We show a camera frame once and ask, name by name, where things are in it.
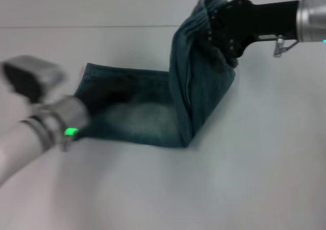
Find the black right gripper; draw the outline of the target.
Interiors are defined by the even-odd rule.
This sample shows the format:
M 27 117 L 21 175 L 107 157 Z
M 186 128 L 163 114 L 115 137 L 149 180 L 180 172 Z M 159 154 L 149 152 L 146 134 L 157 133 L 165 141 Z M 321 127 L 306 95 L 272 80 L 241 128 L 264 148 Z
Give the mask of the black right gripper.
M 249 0 L 231 0 L 209 15 L 211 30 L 208 40 L 212 46 L 219 48 L 226 57 L 236 59 L 254 42 L 275 41 L 275 57 L 280 57 L 298 43 L 296 15 L 299 1 L 262 5 L 248 3 Z M 237 29 L 241 15 L 242 39 Z

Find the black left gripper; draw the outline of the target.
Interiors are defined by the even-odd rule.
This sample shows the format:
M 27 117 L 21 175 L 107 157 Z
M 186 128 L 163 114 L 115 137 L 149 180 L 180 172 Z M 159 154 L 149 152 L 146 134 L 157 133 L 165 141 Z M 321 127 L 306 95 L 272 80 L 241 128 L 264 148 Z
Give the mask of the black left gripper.
M 131 85 L 98 83 L 85 89 L 85 106 L 89 113 L 99 113 L 112 104 L 127 101 L 131 96 Z

